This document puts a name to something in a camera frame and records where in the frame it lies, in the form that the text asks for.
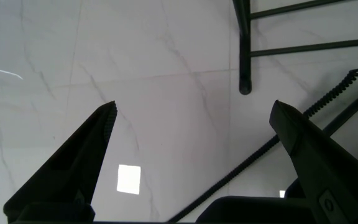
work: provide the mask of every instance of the white marble floor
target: white marble floor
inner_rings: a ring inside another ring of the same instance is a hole
[[[358,1],[251,30],[253,50],[358,39]],[[119,114],[96,220],[165,221],[274,135],[275,100],[303,111],[358,67],[358,47],[253,58],[243,96],[238,49],[230,0],[0,0],[0,223],[4,202],[105,102]],[[324,126],[357,96],[358,81],[312,120]],[[358,113],[333,138],[358,158]],[[119,165],[140,167],[139,194],[117,191]],[[295,178],[277,146],[182,221],[224,195],[278,197]]]

